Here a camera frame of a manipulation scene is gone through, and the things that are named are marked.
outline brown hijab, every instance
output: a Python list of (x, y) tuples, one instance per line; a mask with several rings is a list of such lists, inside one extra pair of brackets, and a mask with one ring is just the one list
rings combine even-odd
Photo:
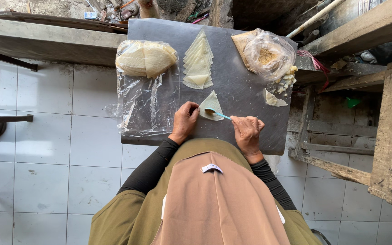
[(153, 245), (290, 244), (267, 186), (219, 153), (178, 161), (163, 205)]

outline blue plastic spoon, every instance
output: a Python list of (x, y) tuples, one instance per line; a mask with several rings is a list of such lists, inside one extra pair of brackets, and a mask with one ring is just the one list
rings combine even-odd
[(213, 108), (210, 108), (210, 107), (205, 108), (205, 112), (207, 112), (207, 113), (215, 113), (215, 114), (218, 114), (219, 116), (222, 116), (222, 117), (224, 117), (224, 118), (229, 119), (229, 120), (232, 121), (232, 119), (231, 119), (230, 117), (225, 116), (225, 115), (222, 115), (222, 114), (220, 114), (220, 113), (217, 113)]

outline green funnel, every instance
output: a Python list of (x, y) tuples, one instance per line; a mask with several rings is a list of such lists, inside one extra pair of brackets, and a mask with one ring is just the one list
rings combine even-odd
[(360, 100), (360, 99), (349, 98), (349, 97), (346, 97), (346, 99), (347, 99), (347, 107), (348, 107), (348, 108), (352, 108), (352, 107), (354, 107), (355, 105), (361, 103), (361, 100)]

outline black sleeve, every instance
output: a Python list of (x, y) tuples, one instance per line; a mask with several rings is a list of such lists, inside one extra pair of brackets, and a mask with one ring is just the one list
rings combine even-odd
[(256, 164), (250, 166), (253, 173), (262, 180), (267, 187), (269, 187), (270, 192), (273, 197), (285, 210), (296, 210), (296, 206), (293, 204), (287, 191), (282, 187), (279, 180), (273, 174), (269, 167), (269, 164), (265, 159), (262, 159)]
[(167, 138), (161, 145), (144, 160), (123, 183), (117, 194), (126, 190), (136, 190), (145, 195), (152, 190), (160, 180), (164, 168), (178, 150), (179, 145)]

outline hand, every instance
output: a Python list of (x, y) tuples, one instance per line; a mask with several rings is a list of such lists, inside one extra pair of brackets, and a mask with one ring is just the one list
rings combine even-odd
[(232, 115), (231, 119), (235, 130), (235, 140), (249, 164), (256, 164), (264, 159), (259, 144), (260, 132), (264, 128), (263, 121), (254, 116), (236, 117)]
[(195, 127), (199, 111), (200, 108), (197, 103), (187, 101), (183, 104), (175, 113), (173, 131), (169, 135), (169, 139), (181, 145)]

